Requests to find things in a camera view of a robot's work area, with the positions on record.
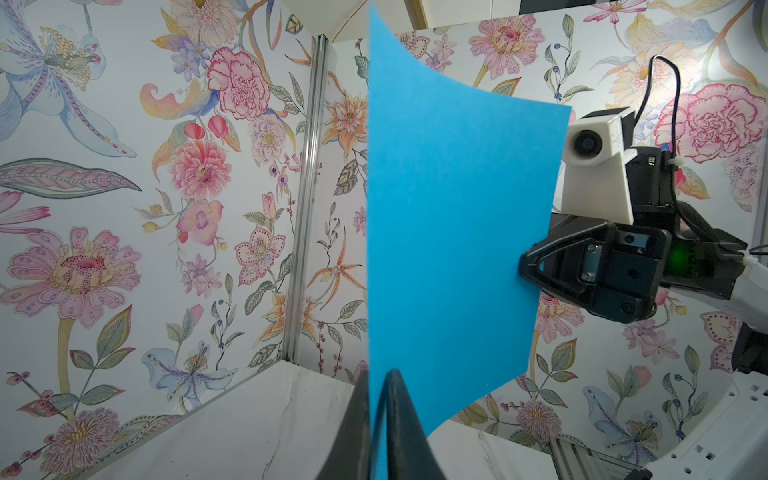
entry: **black cable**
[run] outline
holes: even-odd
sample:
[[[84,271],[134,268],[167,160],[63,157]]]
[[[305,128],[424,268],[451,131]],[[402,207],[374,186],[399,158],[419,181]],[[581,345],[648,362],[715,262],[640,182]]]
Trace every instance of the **black cable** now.
[[[648,83],[645,86],[645,96],[643,97],[643,103],[640,104],[640,109],[637,111],[637,116],[634,118],[634,126],[637,126],[637,123],[640,121],[640,116],[643,114],[643,110],[645,109],[645,104],[648,103],[648,98],[650,97],[650,87],[651,84],[654,83],[654,60],[657,58],[672,68],[676,82],[674,106],[672,110],[672,145],[670,148],[670,151],[672,152],[672,158],[675,158],[675,155],[677,154],[677,104],[680,102],[680,86],[682,81],[680,80],[680,69],[677,68],[677,65],[672,63],[669,58],[664,57],[663,55],[654,55],[648,62]]]

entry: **floral wallpaper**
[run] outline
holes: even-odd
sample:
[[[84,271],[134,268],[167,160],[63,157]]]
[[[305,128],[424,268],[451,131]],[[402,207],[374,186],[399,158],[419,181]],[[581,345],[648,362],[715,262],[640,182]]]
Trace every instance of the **floral wallpaper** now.
[[[715,227],[751,241],[768,113],[764,4],[672,3],[621,0],[397,37],[427,68],[496,94],[570,105],[572,120],[619,105],[639,108],[648,60],[668,57],[681,70],[677,145],[689,159],[675,179],[678,196]],[[305,289],[309,339],[300,350],[301,365],[346,382],[367,368],[367,48],[367,40],[333,44],[329,61]],[[651,80],[634,139],[668,149],[674,74],[658,62]],[[403,114],[413,128],[455,128],[428,111]],[[519,121],[500,118],[499,129]],[[482,189],[464,194],[482,202]],[[414,221],[407,212],[392,214]],[[393,266],[392,281],[402,282],[404,295],[417,294],[407,271]],[[481,298],[473,290],[463,301],[476,302],[482,314]],[[528,371],[455,420],[537,449],[561,435],[637,465],[663,455],[724,394],[740,322],[666,289],[656,304],[652,318],[622,325],[542,294]],[[511,321],[514,314],[511,306]],[[458,331],[446,348],[461,345]],[[488,348],[504,348],[504,335],[489,334]]]
[[[312,40],[278,0],[0,25],[0,477],[77,478],[278,358]]]

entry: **pink carnation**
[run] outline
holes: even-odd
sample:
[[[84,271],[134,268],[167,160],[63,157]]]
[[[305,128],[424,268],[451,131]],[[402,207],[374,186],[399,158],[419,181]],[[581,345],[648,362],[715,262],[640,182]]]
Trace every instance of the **pink carnation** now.
[[[540,28],[533,28],[533,15],[496,18],[480,22],[478,30],[483,35],[469,39],[474,56],[484,54],[485,66],[491,79],[501,77],[504,70],[510,74],[520,71],[519,61],[530,65],[536,60],[536,47],[544,41]]]
[[[659,115],[656,145],[672,141],[670,102]],[[766,101],[741,85],[712,84],[696,94],[680,96],[677,110],[677,153],[697,163],[728,158],[763,136]]]
[[[221,109],[237,120],[256,120],[270,103],[270,87],[259,65],[246,52],[233,53],[228,47],[210,58],[208,88],[219,91]]]
[[[87,228],[73,228],[69,245],[47,230],[27,238],[36,245],[14,255],[8,272],[14,278],[38,282],[0,295],[0,303],[15,303],[17,313],[35,316],[53,305],[60,318],[80,319],[85,328],[91,328],[104,315],[105,306],[125,303],[115,289],[132,290],[139,284],[136,262],[141,255],[132,247],[121,248],[120,239],[109,230],[89,241]]]
[[[232,165],[214,142],[192,140],[179,147],[170,165],[174,188],[185,198],[215,197],[230,182]]]

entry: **purple flower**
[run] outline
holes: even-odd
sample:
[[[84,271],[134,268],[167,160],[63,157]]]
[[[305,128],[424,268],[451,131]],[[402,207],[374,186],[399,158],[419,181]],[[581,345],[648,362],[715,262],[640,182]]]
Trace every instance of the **purple flower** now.
[[[186,48],[179,48],[178,53],[174,53],[170,56],[170,59],[175,61],[174,71],[178,74],[184,74],[186,81],[192,80],[192,76],[200,77],[200,60],[194,51],[187,50]]]

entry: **pink flower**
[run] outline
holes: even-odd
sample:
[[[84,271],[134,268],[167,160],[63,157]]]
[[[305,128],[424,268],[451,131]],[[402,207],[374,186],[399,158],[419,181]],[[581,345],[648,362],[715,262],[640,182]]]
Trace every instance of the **pink flower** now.
[[[111,447],[119,427],[118,414],[110,409],[80,411],[74,420],[58,428],[43,454],[40,471],[67,475],[93,465]]]
[[[478,30],[483,35],[469,39],[474,56],[484,54],[491,79],[501,77],[506,70],[510,74],[520,71],[520,64],[530,65],[536,59],[536,47],[544,41],[540,28],[533,28],[533,15],[496,18],[480,22]]]
[[[274,218],[277,216],[277,207],[275,206],[275,195],[272,192],[261,196],[261,203],[264,207],[264,216]]]
[[[363,236],[366,235],[368,226],[368,214],[365,207],[360,207],[360,211],[355,212],[355,218],[353,218],[352,223],[355,225],[355,231],[357,233],[362,232]]]
[[[88,241],[87,228],[73,228],[70,245],[47,230],[27,238],[37,245],[14,255],[8,272],[21,280],[41,281],[0,295],[0,303],[17,303],[17,313],[35,316],[54,305],[60,318],[80,319],[85,328],[91,328],[104,315],[104,306],[125,303],[114,288],[132,290],[139,284],[135,262],[141,255],[132,247],[120,248],[120,239],[109,230]]]
[[[0,214],[12,209],[22,198],[22,192],[6,191],[0,194]],[[15,214],[0,215],[0,233],[41,233],[40,228],[30,227],[6,227],[16,223],[27,223],[41,218],[50,217],[48,207],[34,207],[21,210]]]
[[[670,102],[659,115],[657,146],[672,140],[672,110]],[[766,113],[765,99],[741,85],[712,84],[696,94],[683,94],[677,111],[677,153],[697,163],[737,155],[763,136]]]
[[[214,142],[205,140],[188,141],[179,147],[170,164],[173,186],[181,190],[185,198],[217,196],[230,182],[231,171],[227,153]]]
[[[181,215],[176,228],[181,233],[187,233],[192,240],[210,247],[216,239],[216,232],[221,222],[221,211],[224,209],[218,200],[208,203],[208,200],[198,200],[190,205]]]
[[[659,290],[656,290],[656,304],[657,305],[664,305],[667,302],[667,297],[670,295],[670,290],[668,288],[664,288],[662,286],[659,287]]]
[[[680,354],[672,348],[677,343],[677,340],[666,340],[664,338],[665,336],[666,333],[663,330],[658,330],[656,335],[648,336],[644,339],[645,345],[643,345],[643,356],[652,356],[651,359],[653,360],[654,365],[658,365],[665,355],[671,359],[680,358]]]
[[[552,407],[538,400],[526,402],[518,410],[517,420],[526,433],[542,443],[548,442],[563,431],[563,422],[558,418],[558,414]]]
[[[285,246],[285,235],[273,237],[266,228],[256,227],[250,235],[249,242],[238,243],[235,246],[237,262],[243,266],[240,271],[240,285],[250,285],[264,277]]]
[[[276,162],[283,154],[286,129],[275,115],[264,115],[250,123],[251,151],[257,165]]]
[[[639,4],[645,3],[645,0],[619,0],[618,2],[606,2],[597,3],[592,5],[595,8],[602,10],[600,13],[589,15],[584,19],[585,22],[599,22],[611,16],[611,23],[619,22],[619,12],[623,13],[637,13],[645,12],[645,7],[638,7]]]
[[[561,302],[546,293],[541,293],[538,303],[538,315],[536,316],[536,331],[544,337],[546,343],[550,343],[558,336],[571,336],[573,331],[563,320],[573,326],[584,323],[584,315],[577,306]]]
[[[270,103],[270,87],[259,65],[246,52],[233,53],[228,47],[210,58],[208,88],[219,91],[221,109],[237,120],[256,120]]]
[[[650,370],[647,369],[644,366],[633,366],[632,369],[634,370],[635,375],[637,375],[637,378],[640,380],[640,388],[643,388],[650,382],[651,374]]]

